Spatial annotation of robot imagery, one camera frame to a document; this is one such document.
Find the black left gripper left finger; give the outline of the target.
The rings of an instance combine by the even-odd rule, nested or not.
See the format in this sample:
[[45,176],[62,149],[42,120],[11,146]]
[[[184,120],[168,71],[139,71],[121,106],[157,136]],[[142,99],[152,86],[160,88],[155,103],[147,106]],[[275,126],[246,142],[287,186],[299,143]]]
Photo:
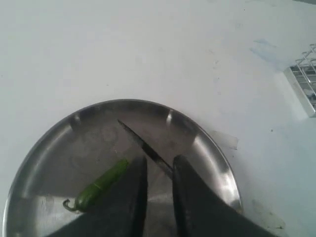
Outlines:
[[147,160],[132,161],[123,176],[87,213],[51,237],[141,237],[148,196]]

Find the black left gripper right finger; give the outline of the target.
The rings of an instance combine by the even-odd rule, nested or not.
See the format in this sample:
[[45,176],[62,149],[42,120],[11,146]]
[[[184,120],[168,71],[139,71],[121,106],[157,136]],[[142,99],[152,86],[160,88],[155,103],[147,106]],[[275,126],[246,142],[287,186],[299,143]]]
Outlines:
[[173,160],[172,193],[181,237],[271,237],[222,201],[184,156]]

